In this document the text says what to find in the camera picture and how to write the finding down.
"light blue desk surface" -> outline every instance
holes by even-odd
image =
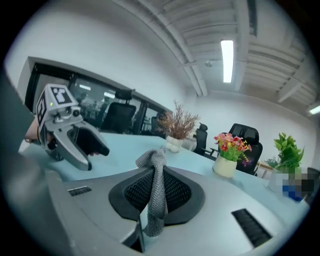
[[[127,172],[136,169],[136,159],[150,149],[157,149],[166,145],[163,138],[156,136],[126,135],[114,133],[102,133],[106,140],[110,153],[108,156],[89,156],[92,162],[91,171],[82,171],[75,168],[69,162],[60,162],[52,159],[38,145],[31,144],[22,152],[22,155],[33,158],[40,166],[57,171],[63,181],[75,181],[92,179]],[[166,151],[168,166],[185,169],[197,174],[205,175],[211,179],[225,180],[255,198],[262,205],[271,210],[285,224],[297,221],[308,209],[303,200],[300,203],[273,192],[268,188],[268,180],[236,171],[232,179],[223,179],[213,172],[214,161],[182,148],[179,153]]]

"white flower pot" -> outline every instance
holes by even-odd
[[[283,186],[294,186],[295,185],[295,174],[288,172],[281,172],[277,169],[272,170],[272,174],[270,176],[270,180],[268,183],[269,189],[274,192],[283,191]]]
[[[177,153],[181,149],[181,145],[184,142],[183,139],[176,139],[171,136],[166,137],[166,148],[173,153]]]
[[[236,172],[237,162],[227,160],[218,155],[212,167],[213,171],[225,178],[232,178]]]
[[[282,192],[283,180],[288,179],[287,173],[282,173],[276,169],[273,169],[268,183],[269,189],[274,192]]]

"gray cloth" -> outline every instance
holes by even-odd
[[[144,233],[149,237],[160,235],[165,224],[164,217],[168,213],[166,202],[166,191],[164,183],[164,166],[167,164],[166,149],[151,149],[140,156],[136,161],[136,166],[155,168],[150,201],[148,203],[148,223]]]

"blue object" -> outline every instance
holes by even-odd
[[[303,197],[301,197],[301,192],[296,191],[296,187],[291,185],[283,185],[282,194],[296,202],[300,202],[303,199]]]

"potted plant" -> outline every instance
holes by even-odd
[[[304,149],[299,149],[296,140],[283,132],[279,139],[274,139],[274,146],[278,149],[277,160],[267,163],[273,167],[268,187],[275,192],[282,192],[283,186],[294,186],[295,174],[301,173],[300,162],[304,156]]]
[[[250,164],[250,160],[244,154],[245,151],[251,151],[251,146],[238,136],[233,137],[231,133],[220,133],[214,137],[216,144],[220,148],[220,154],[214,162],[212,169],[215,173],[231,178],[235,174],[237,161],[243,159],[243,164]]]
[[[188,134],[193,130],[196,122],[200,119],[198,115],[192,115],[183,110],[183,105],[174,101],[175,111],[166,111],[164,116],[157,120],[160,132],[167,134],[166,148],[173,153],[181,149],[181,145]]]

